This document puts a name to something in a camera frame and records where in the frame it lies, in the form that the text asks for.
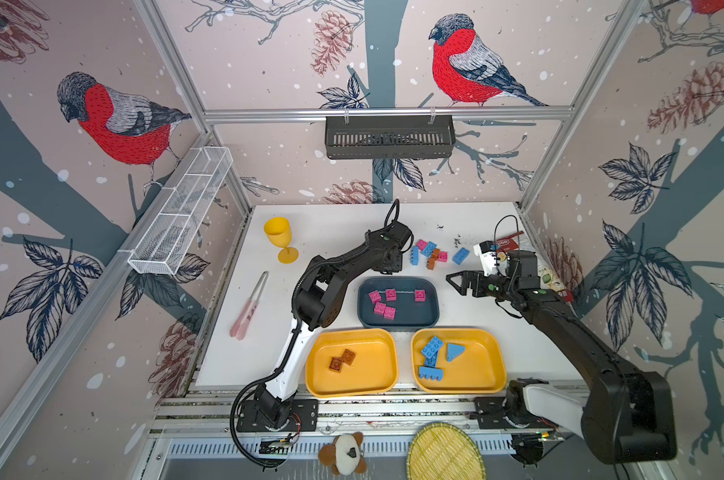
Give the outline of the brown lego brick front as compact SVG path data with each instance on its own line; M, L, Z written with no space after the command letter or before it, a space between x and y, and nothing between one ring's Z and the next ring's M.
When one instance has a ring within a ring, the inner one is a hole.
M346 349L341 355L344 364L352 365L356 358L356 353L350 349Z

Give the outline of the blue long lego brick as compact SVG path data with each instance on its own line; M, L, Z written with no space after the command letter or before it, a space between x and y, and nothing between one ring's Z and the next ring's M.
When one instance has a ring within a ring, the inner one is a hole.
M440 382L444 378L444 371L435 367L420 366L418 376L422 380Z

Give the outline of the blue lego brick group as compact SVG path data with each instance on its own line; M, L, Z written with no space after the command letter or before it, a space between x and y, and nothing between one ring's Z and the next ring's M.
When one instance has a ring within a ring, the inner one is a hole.
M434 251L437 249L437 245L434 242L429 242L422 250L421 253L427 258L431 258L434 255Z

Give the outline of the large blue lego brick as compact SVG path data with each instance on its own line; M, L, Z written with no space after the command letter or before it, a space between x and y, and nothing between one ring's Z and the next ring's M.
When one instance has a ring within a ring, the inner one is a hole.
M436 359L442 346L442 339L438 336L433 336L422 348L421 353L425 359Z

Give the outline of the blue sloped lego brick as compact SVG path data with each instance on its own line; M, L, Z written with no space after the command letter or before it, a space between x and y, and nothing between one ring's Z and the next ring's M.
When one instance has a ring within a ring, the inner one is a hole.
M456 343L448 343L446 348L446 361L453 362L466 351L466 346Z

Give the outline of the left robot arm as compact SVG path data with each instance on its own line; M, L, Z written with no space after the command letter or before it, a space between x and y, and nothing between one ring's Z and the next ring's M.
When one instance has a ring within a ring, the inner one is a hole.
M281 427L292 413L292 402L321 330L339 316L350 283L373 270L393 274L402 270L403 255L414 245L410 227L389 220L374 231L367 231L361 245L330 258L314 257L301 275L291 296L293 320L290 335L274 371L246 384L235 397L231 420L239 417L246 398L254 398L263 422Z

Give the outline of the brown lego brick group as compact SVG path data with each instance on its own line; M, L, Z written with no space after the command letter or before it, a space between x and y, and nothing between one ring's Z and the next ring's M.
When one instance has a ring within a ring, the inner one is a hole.
M439 261L440 255L441 255L441 250L438 248L435 248L431 252L431 255L429 256L429 258L427 260L427 269L428 270L433 270L435 268L436 263Z

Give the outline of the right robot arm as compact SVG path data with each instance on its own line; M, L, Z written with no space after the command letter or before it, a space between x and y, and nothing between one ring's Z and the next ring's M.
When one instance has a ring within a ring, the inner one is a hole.
M607 465L675 458L677 436L668 382L612 351L575 317L558 293L542 287L535 253L511 252L503 274L464 270L446 280L462 296L509 303L511 316L525 319L545 334L589 389L588 397L580 400L546 382L514 383L507 396L510 416L539 417L570 430Z

